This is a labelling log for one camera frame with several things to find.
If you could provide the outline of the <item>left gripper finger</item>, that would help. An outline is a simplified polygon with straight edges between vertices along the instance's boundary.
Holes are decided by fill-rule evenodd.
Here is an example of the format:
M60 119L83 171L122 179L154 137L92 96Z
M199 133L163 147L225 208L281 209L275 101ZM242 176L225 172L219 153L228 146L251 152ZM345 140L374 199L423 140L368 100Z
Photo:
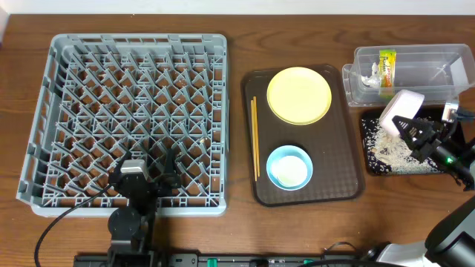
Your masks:
M174 150L168 149L166 152L166 161L163 171L163 177L165 179L171 179L177 177L177 169L174 161Z
M131 152L127 151L119 161L119 171L124 171L128 167L128 160L131 158Z

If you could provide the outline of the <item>pink white bowl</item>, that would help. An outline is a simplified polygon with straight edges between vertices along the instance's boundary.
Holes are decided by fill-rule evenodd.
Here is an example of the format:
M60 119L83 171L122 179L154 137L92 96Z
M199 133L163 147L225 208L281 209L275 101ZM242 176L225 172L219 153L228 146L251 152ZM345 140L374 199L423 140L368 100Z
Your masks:
M399 91L387 104L379 117L379 126L392 137L397 137L399 131L393 123L395 116L413 119L425 100L425 96L410 90Z

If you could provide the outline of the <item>white tissue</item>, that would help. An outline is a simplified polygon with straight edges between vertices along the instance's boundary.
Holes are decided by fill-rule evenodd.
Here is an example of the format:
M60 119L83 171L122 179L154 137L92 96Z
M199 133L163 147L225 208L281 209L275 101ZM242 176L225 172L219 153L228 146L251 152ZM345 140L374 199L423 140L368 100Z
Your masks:
M371 67L371 75L361 76L361 81L366 87L379 88L381 84L381 74L379 72L379 65L377 63L373 63Z

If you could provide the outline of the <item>green yellow snack wrapper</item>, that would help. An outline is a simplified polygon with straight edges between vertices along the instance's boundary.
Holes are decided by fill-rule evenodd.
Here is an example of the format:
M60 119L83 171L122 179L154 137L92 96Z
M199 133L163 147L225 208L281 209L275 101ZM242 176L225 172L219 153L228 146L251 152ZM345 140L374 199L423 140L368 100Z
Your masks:
M394 77L396 70L396 51L379 51L379 95L382 99L390 99L394 96Z

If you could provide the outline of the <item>white cup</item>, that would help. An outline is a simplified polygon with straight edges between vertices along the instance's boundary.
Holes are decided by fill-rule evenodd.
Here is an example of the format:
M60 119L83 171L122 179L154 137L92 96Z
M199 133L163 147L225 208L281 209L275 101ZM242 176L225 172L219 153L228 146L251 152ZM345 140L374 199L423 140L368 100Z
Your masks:
M297 156L284 156L272 163L271 173L282 186L290 188L306 180L307 166Z

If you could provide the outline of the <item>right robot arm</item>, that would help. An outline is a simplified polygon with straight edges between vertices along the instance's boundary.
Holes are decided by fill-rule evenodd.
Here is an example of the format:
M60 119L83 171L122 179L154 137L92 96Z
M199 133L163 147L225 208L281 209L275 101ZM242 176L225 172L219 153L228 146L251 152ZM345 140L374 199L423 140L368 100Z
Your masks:
M437 168L450 174L466 191L474 190L474 141L460 145L451 139L456 124L408 119L395 116L399 137L419 162L431 159ZM386 243L367 253L372 261L394 266L473 266L474 198L447 215L423 243L397 245Z

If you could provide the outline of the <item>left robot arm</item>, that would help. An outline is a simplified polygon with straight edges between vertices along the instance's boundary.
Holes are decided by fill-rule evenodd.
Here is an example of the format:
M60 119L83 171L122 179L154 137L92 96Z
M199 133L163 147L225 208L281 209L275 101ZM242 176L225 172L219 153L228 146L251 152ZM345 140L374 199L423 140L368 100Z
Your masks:
M108 219L111 247L107 266L164 266L166 257L152 248L152 236L158 199L169 197L181 186L174 162L174 152L166 153L164 171L151 177L143 159L132 159L131 153L117 163L108 183L127 198L128 205L115 210Z

